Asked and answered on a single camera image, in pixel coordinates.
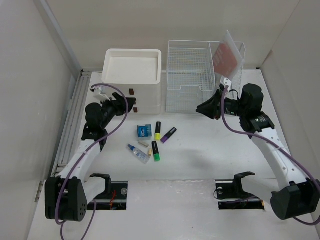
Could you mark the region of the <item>white top drawer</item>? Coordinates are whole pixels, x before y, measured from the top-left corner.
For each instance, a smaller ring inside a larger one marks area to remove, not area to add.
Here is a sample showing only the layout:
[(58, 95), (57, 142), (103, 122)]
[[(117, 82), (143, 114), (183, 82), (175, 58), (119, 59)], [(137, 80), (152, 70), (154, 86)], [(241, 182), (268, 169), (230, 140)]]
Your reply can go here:
[(135, 96), (136, 98), (151, 98), (152, 96), (160, 95), (161, 90), (160, 84), (126, 84), (125, 88), (128, 89), (130, 96)]

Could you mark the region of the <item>clear mesh document pouch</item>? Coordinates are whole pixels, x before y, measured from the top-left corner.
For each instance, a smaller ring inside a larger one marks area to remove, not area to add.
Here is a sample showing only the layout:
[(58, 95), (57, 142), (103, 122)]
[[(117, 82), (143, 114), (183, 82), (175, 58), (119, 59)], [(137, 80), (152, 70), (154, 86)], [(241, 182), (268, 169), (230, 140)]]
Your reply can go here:
[(243, 67), (244, 58), (228, 30), (219, 43), (212, 60), (214, 72), (231, 81)]

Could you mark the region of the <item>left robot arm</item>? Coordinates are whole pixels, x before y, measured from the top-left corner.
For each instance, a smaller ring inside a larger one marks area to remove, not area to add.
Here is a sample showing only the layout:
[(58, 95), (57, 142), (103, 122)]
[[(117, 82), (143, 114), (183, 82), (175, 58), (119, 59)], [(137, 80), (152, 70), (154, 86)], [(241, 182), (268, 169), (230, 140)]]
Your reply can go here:
[(84, 129), (78, 150), (67, 166), (55, 177), (45, 182), (45, 217), (49, 220), (80, 222), (84, 219), (88, 204), (95, 197), (111, 195), (111, 178), (108, 174), (88, 170), (106, 145), (107, 125), (115, 116), (128, 114), (136, 98), (114, 92), (112, 99), (90, 103), (85, 107)]

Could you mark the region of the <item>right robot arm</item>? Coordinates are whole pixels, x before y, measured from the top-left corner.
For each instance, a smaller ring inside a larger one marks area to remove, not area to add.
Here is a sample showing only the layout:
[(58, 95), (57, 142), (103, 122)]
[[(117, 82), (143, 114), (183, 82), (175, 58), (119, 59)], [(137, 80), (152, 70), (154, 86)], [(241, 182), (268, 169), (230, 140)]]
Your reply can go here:
[[(315, 212), (320, 201), (320, 182), (285, 149), (274, 123), (262, 111), (261, 87), (246, 84), (236, 100), (226, 98), (232, 91), (231, 83), (220, 84), (213, 97), (197, 106), (196, 112), (213, 120), (222, 119), (231, 132), (248, 136), (269, 164), (277, 185), (255, 179), (255, 173), (250, 171), (238, 173), (230, 183), (216, 184), (218, 200), (233, 205), (259, 198), (271, 205), (280, 220), (297, 221), (299, 216)], [(232, 129), (225, 115), (239, 117), (242, 130)]]

